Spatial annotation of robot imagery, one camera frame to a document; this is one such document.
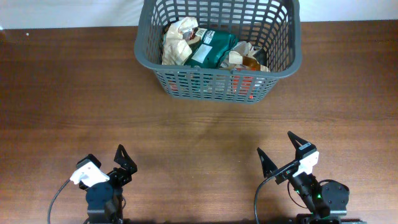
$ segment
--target green bag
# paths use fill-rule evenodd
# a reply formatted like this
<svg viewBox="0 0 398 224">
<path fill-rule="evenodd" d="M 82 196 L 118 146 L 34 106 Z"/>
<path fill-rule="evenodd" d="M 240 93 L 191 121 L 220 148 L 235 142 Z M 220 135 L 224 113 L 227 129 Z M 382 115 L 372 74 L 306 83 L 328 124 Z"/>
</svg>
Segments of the green bag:
<svg viewBox="0 0 398 224">
<path fill-rule="evenodd" d="M 238 43 L 238 38 L 230 33 L 207 30 L 198 45 L 192 49 L 193 54 L 185 65 L 201 68 L 218 68 L 221 58 Z"/>
</svg>

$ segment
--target white wall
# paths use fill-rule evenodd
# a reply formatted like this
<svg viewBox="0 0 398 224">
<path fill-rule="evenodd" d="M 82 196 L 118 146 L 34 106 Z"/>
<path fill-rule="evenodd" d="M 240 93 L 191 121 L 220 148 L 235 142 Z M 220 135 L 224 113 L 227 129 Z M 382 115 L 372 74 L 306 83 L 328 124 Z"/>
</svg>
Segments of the white wall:
<svg viewBox="0 0 398 224">
<path fill-rule="evenodd" d="M 143 2 L 0 0 L 0 26 L 4 29 L 136 26 Z M 398 19 L 398 0 L 300 0 L 300 7 L 302 21 Z"/>
</svg>

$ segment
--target wood grain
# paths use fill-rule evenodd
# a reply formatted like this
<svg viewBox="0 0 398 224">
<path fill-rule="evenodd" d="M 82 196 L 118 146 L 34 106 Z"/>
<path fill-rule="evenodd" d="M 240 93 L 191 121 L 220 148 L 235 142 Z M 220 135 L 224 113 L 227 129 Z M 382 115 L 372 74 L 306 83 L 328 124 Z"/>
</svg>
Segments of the wood grain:
<svg viewBox="0 0 398 224">
<path fill-rule="evenodd" d="M 396 21 L 303 23 L 301 69 L 256 105 L 169 97 L 135 59 L 136 27 L 4 34 L 0 223 L 44 223 L 75 163 L 93 153 L 107 172 L 118 144 L 139 169 L 124 188 L 125 217 L 252 220 L 263 180 L 256 148 L 278 166 L 290 162 L 288 130 L 317 145 L 318 179 L 350 187 L 348 218 L 398 220 Z M 262 220 L 305 212 L 285 184 L 263 188 Z M 85 218 L 85 192 L 70 184 L 52 220 Z"/>
</svg>

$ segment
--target black cable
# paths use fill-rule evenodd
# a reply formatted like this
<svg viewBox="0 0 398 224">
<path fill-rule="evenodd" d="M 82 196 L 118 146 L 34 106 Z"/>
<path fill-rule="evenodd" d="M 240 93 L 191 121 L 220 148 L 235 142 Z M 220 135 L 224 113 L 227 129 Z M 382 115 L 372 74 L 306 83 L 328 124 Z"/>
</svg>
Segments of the black cable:
<svg viewBox="0 0 398 224">
<path fill-rule="evenodd" d="M 51 209 L 52 205 L 54 204 L 55 199 L 57 199 L 58 195 L 61 193 L 62 189 L 65 188 L 65 186 L 69 183 L 70 179 L 65 181 L 65 183 L 61 186 L 61 188 L 58 190 L 58 192 L 54 195 L 54 198 L 51 200 L 50 206 L 49 206 L 49 211 L 47 212 L 47 223 L 51 224 L 50 222 L 50 216 L 51 216 Z"/>
<path fill-rule="evenodd" d="M 318 182 L 318 186 L 317 186 L 318 190 L 321 187 L 321 183 L 324 183 L 324 182 L 328 182 L 329 183 L 329 182 L 336 182 L 336 181 L 335 180 L 331 180 L 331 179 L 321 180 L 321 181 Z"/>
<path fill-rule="evenodd" d="M 123 198 L 123 200 L 124 200 L 124 205 L 123 205 L 122 209 L 124 209 L 124 207 L 125 207 L 126 204 L 127 204 L 127 201 L 126 201 L 126 199 L 124 198 L 124 196 L 122 196 L 122 198 Z"/>
<path fill-rule="evenodd" d="M 301 208 L 307 208 L 307 207 L 304 207 L 304 206 L 299 205 L 299 204 L 292 198 L 292 196 L 291 196 L 291 194 L 290 194 L 290 181 L 287 181 L 287 193 L 289 194 L 289 197 L 290 197 L 290 199 L 292 199 L 292 201 L 294 202 L 294 204 L 298 205 L 298 206 L 301 207 Z"/>
<path fill-rule="evenodd" d="M 257 197 L 258 194 L 260 192 L 261 187 L 266 184 L 269 180 L 271 180 L 272 178 L 274 178 L 275 176 L 272 176 L 270 178 L 265 179 L 263 182 L 261 182 L 261 184 L 258 186 L 257 190 L 256 190 L 256 194 L 254 196 L 254 218 L 256 219 L 257 224 L 260 224 L 259 218 L 257 217 Z"/>
</svg>

